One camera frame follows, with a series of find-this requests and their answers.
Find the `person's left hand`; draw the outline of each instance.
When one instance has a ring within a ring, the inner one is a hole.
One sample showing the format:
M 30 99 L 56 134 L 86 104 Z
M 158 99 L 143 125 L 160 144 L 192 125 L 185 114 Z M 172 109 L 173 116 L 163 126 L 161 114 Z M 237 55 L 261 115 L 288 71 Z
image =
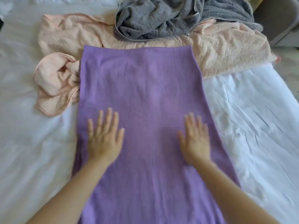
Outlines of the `person's left hand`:
M 103 110 L 100 110 L 95 129 L 92 119 L 88 120 L 88 159 L 111 165 L 121 152 L 125 129 L 118 131 L 118 113 L 113 114 L 112 108 L 108 108 L 104 123 L 103 115 Z

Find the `person's left arm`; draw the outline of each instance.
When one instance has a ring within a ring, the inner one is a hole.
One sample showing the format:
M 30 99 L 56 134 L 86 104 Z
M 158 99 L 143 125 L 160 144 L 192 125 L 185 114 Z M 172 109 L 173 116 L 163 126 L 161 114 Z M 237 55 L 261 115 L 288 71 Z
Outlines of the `person's left arm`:
M 108 109 L 103 122 L 100 111 L 97 127 L 88 120 L 88 161 L 80 171 L 47 202 L 26 224 L 76 224 L 95 186 L 107 167 L 118 157 L 124 138 L 124 129 L 118 131 L 118 113 L 112 117 Z

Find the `purple fabric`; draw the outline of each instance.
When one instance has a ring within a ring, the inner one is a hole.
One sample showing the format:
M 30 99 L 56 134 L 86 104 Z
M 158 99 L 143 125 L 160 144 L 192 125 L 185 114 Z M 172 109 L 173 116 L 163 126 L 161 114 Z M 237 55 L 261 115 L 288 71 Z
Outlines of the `purple fabric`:
M 112 107 L 126 129 L 119 158 L 88 200 L 83 224 L 221 224 L 222 214 L 180 153 L 184 115 L 209 126 L 213 161 L 239 185 L 209 111 L 190 46 L 106 49 L 85 46 L 81 60 L 74 171 L 87 161 L 87 119 Z

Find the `person's right arm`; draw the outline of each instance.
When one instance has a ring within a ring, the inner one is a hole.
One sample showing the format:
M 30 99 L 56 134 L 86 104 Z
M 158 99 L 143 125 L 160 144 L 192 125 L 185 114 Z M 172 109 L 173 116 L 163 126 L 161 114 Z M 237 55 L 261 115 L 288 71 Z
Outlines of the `person's right arm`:
M 186 115 L 185 127 L 186 137 L 179 132 L 182 154 L 202 177 L 224 219 L 229 224 L 279 224 L 211 161 L 208 128 L 201 118 Z

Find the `peach towel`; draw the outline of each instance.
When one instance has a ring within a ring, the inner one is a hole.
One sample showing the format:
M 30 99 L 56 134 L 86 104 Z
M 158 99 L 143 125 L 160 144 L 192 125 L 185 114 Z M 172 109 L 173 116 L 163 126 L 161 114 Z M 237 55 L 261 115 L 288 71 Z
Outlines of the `peach towel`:
M 119 41 L 113 36 L 114 14 L 44 15 L 39 45 L 45 56 L 34 71 L 39 86 L 38 108 L 48 116 L 61 114 L 79 100 L 79 60 L 84 45 L 112 49 L 191 45 L 203 78 L 257 67 L 276 60 L 267 38 L 239 22 L 207 20 L 189 36 L 147 42 Z

